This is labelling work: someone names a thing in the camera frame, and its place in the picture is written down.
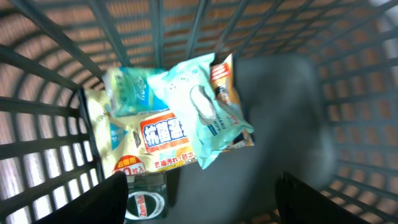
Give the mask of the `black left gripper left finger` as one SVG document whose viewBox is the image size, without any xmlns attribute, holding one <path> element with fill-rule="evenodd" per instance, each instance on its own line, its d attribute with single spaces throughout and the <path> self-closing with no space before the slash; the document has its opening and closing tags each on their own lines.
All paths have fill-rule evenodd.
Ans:
<svg viewBox="0 0 398 224">
<path fill-rule="evenodd" d="M 125 173 L 117 172 L 35 224 L 122 224 L 127 207 Z"/>
</svg>

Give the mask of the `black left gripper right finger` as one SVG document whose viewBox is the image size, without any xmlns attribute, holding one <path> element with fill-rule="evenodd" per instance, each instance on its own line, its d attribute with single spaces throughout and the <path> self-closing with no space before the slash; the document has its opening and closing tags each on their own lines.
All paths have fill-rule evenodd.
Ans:
<svg viewBox="0 0 398 224">
<path fill-rule="evenodd" d="M 275 182 L 275 200 L 282 224 L 367 224 L 288 172 Z"/>
</svg>

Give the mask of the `dark green Zam-Buk box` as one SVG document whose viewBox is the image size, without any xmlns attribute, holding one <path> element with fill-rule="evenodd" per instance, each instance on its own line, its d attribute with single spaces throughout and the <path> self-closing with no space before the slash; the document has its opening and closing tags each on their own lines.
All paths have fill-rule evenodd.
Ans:
<svg viewBox="0 0 398 224">
<path fill-rule="evenodd" d="M 127 185 L 124 224 L 167 217 L 169 201 L 165 172 L 127 176 Z"/>
</svg>

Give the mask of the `yellow antibacterial wipes bag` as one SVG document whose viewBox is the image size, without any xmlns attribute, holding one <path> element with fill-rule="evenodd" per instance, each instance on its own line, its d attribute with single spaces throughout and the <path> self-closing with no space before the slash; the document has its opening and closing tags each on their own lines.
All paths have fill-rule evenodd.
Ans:
<svg viewBox="0 0 398 224">
<path fill-rule="evenodd" d="M 104 90 L 81 90 L 80 100 L 103 177 L 163 172 L 197 161 L 170 110 L 117 118 L 111 116 Z"/>
</svg>

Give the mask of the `green white tissue pack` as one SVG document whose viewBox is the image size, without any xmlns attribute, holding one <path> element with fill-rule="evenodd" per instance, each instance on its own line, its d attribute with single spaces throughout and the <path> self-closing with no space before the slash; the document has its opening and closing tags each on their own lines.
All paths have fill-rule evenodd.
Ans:
<svg viewBox="0 0 398 224">
<path fill-rule="evenodd" d="M 154 94 L 147 78 L 164 71 L 160 68 L 113 67 L 103 75 L 105 90 L 114 117 L 134 116 L 168 110 Z"/>
</svg>

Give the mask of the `light teal wipes pack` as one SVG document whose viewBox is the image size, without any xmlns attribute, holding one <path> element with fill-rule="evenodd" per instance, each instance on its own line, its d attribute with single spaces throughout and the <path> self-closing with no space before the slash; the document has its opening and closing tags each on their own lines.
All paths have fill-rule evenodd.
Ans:
<svg viewBox="0 0 398 224">
<path fill-rule="evenodd" d="M 214 53 L 191 58 L 147 78 L 156 97 L 181 123 L 202 169 L 206 169 L 243 131 L 254 132 L 240 112 L 216 98 L 211 86 L 214 59 Z"/>
</svg>

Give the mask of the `orange tissue pack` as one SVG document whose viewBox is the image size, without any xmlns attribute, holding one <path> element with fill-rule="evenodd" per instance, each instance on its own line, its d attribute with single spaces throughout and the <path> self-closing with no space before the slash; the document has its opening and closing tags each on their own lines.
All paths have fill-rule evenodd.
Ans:
<svg viewBox="0 0 398 224">
<path fill-rule="evenodd" d="M 222 63 L 211 66 L 210 83 L 216 99 L 228 105 L 235 113 L 244 118 L 241 101 L 234 87 L 233 54 L 229 54 Z M 227 150 L 244 146 L 254 146 L 251 134 L 244 129 L 227 147 Z"/>
</svg>

